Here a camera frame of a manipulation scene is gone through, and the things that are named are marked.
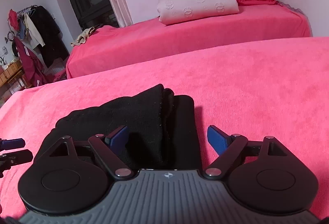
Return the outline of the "clothes rack with garments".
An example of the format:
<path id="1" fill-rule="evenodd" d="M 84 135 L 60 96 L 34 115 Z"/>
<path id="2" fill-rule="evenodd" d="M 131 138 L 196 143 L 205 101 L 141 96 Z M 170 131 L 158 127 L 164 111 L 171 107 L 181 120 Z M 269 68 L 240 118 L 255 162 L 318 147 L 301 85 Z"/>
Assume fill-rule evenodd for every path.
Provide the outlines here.
<path id="1" fill-rule="evenodd" d="M 11 9 L 7 24 L 13 55 L 21 62 L 28 85 L 37 87 L 67 79 L 65 61 L 69 51 L 47 9 L 38 5 L 18 12 Z"/>

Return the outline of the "wooden side shelf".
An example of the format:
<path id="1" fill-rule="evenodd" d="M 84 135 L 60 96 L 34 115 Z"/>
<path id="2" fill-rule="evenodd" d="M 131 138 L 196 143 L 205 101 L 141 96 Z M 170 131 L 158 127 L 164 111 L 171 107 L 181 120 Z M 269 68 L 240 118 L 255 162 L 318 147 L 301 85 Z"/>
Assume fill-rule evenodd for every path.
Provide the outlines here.
<path id="1" fill-rule="evenodd" d="M 14 93 L 26 89 L 24 70 L 20 60 L 15 60 L 1 72 L 1 103 L 5 103 Z"/>

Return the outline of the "far pink bed blanket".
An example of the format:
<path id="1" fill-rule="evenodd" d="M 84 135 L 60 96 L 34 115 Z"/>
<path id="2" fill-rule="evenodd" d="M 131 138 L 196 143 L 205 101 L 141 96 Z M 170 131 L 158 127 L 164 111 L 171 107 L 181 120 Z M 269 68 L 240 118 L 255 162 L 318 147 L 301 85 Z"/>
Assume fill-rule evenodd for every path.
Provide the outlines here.
<path id="1" fill-rule="evenodd" d="M 307 17 L 282 5 L 241 6 L 236 15 L 166 26 L 152 19 L 128 27 L 103 26 L 75 46 L 66 64 L 69 79 L 184 52 L 235 43 L 310 37 Z"/>

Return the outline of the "pale pink rolled quilt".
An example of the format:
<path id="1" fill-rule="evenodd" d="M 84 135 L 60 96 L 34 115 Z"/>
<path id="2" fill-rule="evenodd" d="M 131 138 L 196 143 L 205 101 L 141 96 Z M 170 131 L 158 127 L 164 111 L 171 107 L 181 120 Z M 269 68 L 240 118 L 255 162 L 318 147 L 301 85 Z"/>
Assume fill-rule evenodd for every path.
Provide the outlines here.
<path id="1" fill-rule="evenodd" d="M 239 13 L 236 0 L 158 0 L 159 21 L 165 25 Z"/>

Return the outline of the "near pink bed blanket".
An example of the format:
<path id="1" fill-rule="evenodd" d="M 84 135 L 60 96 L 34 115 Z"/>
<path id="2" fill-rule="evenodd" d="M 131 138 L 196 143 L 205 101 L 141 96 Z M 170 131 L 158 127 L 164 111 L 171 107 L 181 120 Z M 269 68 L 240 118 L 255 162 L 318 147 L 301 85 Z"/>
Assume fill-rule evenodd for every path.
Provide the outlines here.
<path id="1" fill-rule="evenodd" d="M 19 91 L 1 107 L 1 138 L 23 138 L 36 153 L 70 112 L 157 84 L 193 98 L 204 165 L 216 158 L 210 125 L 251 140 L 274 136 L 316 175 L 311 210 L 328 216 L 327 37 L 213 47 Z"/>

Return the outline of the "pink bed blanket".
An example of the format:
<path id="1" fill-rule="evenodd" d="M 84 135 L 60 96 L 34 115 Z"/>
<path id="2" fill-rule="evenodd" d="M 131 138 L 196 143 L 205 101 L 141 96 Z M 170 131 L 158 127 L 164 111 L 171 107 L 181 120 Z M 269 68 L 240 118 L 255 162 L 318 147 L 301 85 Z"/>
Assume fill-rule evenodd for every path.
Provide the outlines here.
<path id="1" fill-rule="evenodd" d="M 103 26 L 75 46 L 66 64 L 69 79 L 184 52 L 235 43 L 310 37 L 307 17 L 282 5 L 241 6 L 236 15 L 166 26 L 152 19 L 128 27 Z"/>
<path id="2" fill-rule="evenodd" d="M 1 138 L 23 138 L 36 153 L 70 112 L 157 84 L 193 98 L 204 165 L 216 158 L 210 125 L 251 140 L 274 136 L 316 175 L 311 210 L 328 216 L 327 37 L 213 47 L 19 91 L 1 107 Z"/>

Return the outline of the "beige cloth on bed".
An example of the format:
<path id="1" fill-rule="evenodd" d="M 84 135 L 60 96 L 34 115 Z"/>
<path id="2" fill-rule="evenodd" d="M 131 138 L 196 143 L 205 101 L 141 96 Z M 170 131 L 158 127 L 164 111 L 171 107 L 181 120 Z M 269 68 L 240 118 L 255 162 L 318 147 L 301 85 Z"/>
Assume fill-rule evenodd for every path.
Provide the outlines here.
<path id="1" fill-rule="evenodd" d="M 71 43 L 71 46 L 80 46 L 88 40 L 88 38 L 99 28 L 103 27 L 103 24 L 84 29 L 83 32 Z"/>

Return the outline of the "black pants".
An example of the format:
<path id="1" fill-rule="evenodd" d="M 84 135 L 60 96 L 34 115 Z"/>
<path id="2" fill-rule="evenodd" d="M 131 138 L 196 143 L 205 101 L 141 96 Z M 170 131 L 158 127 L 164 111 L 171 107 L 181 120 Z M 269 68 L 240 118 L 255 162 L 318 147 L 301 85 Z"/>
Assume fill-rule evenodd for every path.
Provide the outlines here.
<path id="1" fill-rule="evenodd" d="M 35 159 L 64 135 L 86 141 L 122 125 L 128 128 L 128 140 L 117 156 L 133 171 L 202 168 L 193 98 L 175 95 L 161 84 L 99 107 L 72 111 L 57 121 Z"/>

